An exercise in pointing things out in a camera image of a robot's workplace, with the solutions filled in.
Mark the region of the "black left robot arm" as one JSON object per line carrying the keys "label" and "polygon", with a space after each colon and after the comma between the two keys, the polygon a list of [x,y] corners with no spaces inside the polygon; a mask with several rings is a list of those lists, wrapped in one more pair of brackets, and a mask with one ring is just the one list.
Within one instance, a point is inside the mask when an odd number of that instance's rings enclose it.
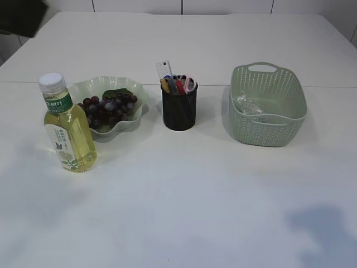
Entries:
{"label": "black left robot arm", "polygon": [[48,8],[42,0],[1,0],[1,34],[35,37]]}

